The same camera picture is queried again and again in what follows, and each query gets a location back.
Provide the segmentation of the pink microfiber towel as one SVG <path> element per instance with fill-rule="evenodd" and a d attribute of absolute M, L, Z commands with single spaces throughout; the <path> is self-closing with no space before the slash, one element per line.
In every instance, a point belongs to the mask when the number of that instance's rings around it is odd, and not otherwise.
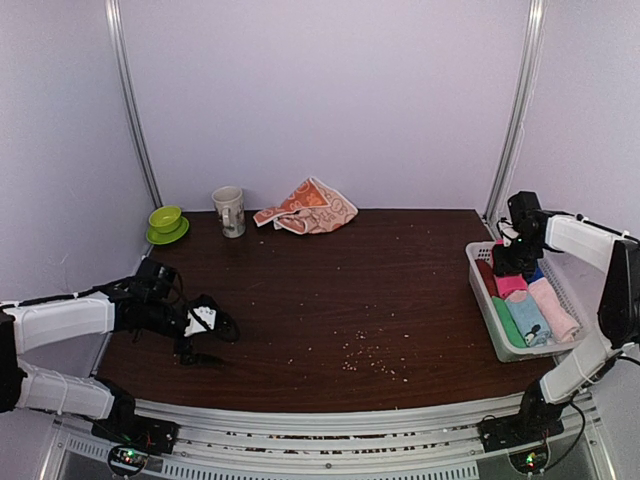
<path fill-rule="evenodd" d="M 502 240 L 497 241 L 492 250 L 492 268 L 494 282 L 498 291 L 498 296 L 506 299 L 513 292 L 525 291 L 528 287 L 527 282 L 510 262 L 508 248 L 504 246 Z"/>

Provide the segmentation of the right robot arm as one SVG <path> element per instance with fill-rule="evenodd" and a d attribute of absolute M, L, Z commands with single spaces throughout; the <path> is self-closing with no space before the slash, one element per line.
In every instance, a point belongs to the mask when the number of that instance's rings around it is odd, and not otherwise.
<path fill-rule="evenodd" d="M 639 241 L 580 214 L 539 206 L 510 208 L 514 230 L 498 254 L 499 272 L 534 271 L 545 251 L 563 253 L 591 266 L 602 281 L 595 290 L 575 288 L 588 324 L 585 337 L 525 390 L 514 415 L 481 424 L 484 440 L 506 448 L 561 432 L 560 417 L 587 384 L 598 380 L 639 342 Z"/>

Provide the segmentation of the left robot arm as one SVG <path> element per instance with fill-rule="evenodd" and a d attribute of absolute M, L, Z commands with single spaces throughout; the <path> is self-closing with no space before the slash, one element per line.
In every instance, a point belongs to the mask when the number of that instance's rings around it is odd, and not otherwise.
<path fill-rule="evenodd" d="M 158 452 L 171 449 L 178 427 L 136 412 L 134 396 L 95 377 L 90 360 L 115 333 L 151 332 L 173 343 L 183 366 L 215 366 L 194 340 L 233 343 L 236 321 L 209 295 L 186 297 L 178 271 L 149 257 L 137 271 L 87 290 L 1 305 L 1 410 L 79 417 L 95 436 Z M 89 360 L 81 359 L 86 353 Z"/>

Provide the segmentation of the dark blue rolled towel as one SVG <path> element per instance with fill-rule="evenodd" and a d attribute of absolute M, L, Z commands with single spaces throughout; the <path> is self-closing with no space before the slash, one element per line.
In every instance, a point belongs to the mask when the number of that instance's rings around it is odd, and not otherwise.
<path fill-rule="evenodd" d="M 531 275 L 525 277 L 525 281 L 528 284 L 531 284 L 531 283 L 534 283 L 534 282 L 536 282 L 537 280 L 539 280 L 539 279 L 541 279 L 543 277 L 544 277 L 544 273 L 543 273 L 542 269 L 539 266 L 537 266 L 536 269 L 534 270 L 534 272 Z"/>

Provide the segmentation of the red rolled towel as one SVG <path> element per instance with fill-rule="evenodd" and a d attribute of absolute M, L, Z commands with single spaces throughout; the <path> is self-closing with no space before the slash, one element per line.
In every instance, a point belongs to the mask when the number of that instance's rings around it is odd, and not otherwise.
<path fill-rule="evenodd" d="M 493 267 L 484 259 L 476 259 L 475 265 L 480 273 L 485 288 L 491 297 L 499 297 L 499 290 L 494 277 Z"/>

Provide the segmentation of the white plastic basket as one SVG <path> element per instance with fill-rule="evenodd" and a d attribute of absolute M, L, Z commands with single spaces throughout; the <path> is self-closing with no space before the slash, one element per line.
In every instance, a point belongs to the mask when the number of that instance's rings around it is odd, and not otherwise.
<path fill-rule="evenodd" d="M 545 255 L 540 259 L 538 265 L 553 287 L 560 304 L 578 323 L 579 328 L 574 333 L 571 342 L 556 343 L 554 340 L 549 339 L 546 345 L 523 348 L 516 347 L 511 343 L 476 265 L 476 260 L 485 260 L 489 264 L 492 263 L 491 250 L 493 245 L 493 241 L 471 242 L 466 245 L 465 253 L 469 262 L 469 284 L 481 311 L 497 358 L 503 363 L 524 361 L 562 355 L 577 347 L 593 328 L 594 320 L 583 308 L 576 296 L 575 289 L 569 285 L 566 276 L 560 271 L 554 262 L 554 258 L 550 255 Z"/>

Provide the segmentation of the blue cartoon rolled towel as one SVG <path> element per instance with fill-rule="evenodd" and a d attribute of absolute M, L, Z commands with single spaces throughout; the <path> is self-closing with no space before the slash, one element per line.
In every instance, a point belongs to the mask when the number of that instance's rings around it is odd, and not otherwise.
<path fill-rule="evenodd" d="M 528 291 L 518 290 L 511 293 L 505 304 L 527 347 L 547 344 L 551 337 L 551 329 Z"/>

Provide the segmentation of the green rolled towel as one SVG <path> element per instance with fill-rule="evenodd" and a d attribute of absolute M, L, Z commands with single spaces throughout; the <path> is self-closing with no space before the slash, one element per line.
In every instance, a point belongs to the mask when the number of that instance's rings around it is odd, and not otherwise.
<path fill-rule="evenodd" d="M 492 296 L 491 300 L 510 344 L 517 348 L 526 348 L 527 345 L 518 330 L 506 303 L 500 297 L 496 296 Z"/>

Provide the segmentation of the green plastic plate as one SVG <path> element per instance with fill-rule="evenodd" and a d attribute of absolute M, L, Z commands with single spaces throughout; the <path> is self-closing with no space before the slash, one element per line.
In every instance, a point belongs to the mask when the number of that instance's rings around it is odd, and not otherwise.
<path fill-rule="evenodd" d="M 183 238 L 189 231 L 190 223 L 186 217 L 181 217 L 177 227 L 171 232 L 161 232 L 158 228 L 149 227 L 146 240 L 152 245 L 168 245 Z"/>

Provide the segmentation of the beige ceramic mug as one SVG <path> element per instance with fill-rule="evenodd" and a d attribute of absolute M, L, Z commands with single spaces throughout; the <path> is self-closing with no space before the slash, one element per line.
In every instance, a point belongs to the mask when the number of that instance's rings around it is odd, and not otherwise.
<path fill-rule="evenodd" d="M 236 186 L 224 186 L 211 195 L 222 233 L 226 238 L 241 237 L 246 230 L 243 190 Z"/>

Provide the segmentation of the orange patterned towel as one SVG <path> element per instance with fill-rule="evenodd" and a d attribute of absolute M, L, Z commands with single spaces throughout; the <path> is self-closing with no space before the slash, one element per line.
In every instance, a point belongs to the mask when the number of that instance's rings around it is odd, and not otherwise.
<path fill-rule="evenodd" d="M 275 230 L 296 235 L 324 234 L 345 226 L 358 213 L 340 192 L 309 177 L 279 206 L 258 211 L 253 220 L 257 227 L 272 224 Z"/>

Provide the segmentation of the right aluminium frame post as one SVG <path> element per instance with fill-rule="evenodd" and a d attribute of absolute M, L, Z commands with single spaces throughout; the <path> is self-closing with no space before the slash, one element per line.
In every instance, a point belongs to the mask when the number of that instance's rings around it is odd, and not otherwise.
<path fill-rule="evenodd" d="M 528 107 L 534 96 L 547 9 L 547 1 L 533 0 L 529 2 L 527 25 L 511 114 L 499 157 L 498 168 L 483 214 L 483 220 L 490 229 L 495 229 L 494 223 L 498 220 L 500 214 L 505 211 L 506 197 L 524 140 L 524 123 Z"/>

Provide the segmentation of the aluminium frame post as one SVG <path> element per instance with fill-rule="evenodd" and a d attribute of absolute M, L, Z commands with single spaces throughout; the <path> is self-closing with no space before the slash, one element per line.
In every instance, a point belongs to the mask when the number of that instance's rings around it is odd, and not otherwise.
<path fill-rule="evenodd" d="M 499 157 L 498 168 L 483 214 L 483 220 L 490 229 L 495 229 L 494 223 L 498 220 L 500 214 L 505 211 L 506 197 L 524 140 L 524 123 L 528 107 L 534 96 L 547 9 L 547 1 L 533 0 L 529 2 L 527 25 L 511 114 Z"/>
<path fill-rule="evenodd" d="M 141 116 L 135 95 L 120 1 L 106 0 L 104 4 L 107 28 L 115 55 L 120 89 L 124 101 L 127 124 L 133 141 L 134 152 L 152 205 L 155 208 L 159 208 L 163 205 L 163 202 L 156 180 L 156 175 L 149 157 L 147 142 L 143 132 Z"/>

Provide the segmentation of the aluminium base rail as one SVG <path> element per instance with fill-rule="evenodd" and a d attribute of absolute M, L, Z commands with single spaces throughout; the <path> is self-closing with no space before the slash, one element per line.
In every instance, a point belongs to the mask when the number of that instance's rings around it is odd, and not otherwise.
<path fill-rule="evenodd" d="M 551 471 L 522 474 L 525 449 L 487 452 L 477 424 L 515 413 L 520 395 L 404 410 L 252 413 L 138 401 L 144 416 L 175 422 L 174 450 L 132 479 L 622 479 L 590 394 L 575 399 L 585 430 Z M 36 479 L 119 479 L 112 444 L 79 419 L 55 420 Z"/>

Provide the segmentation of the left aluminium frame post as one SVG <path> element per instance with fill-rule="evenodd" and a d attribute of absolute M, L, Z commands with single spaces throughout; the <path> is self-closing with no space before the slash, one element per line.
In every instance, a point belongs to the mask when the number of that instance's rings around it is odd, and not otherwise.
<path fill-rule="evenodd" d="M 152 205 L 155 208 L 159 208 L 163 205 L 163 202 L 156 180 L 156 175 L 149 157 L 147 142 L 143 132 L 141 116 L 135 95 L 120 1 L 106 0 L 104 4 L 107 28 L 115 55 L 120 89 L 124 101 L 127 124 L 133 141 L 134 152 Z"/>

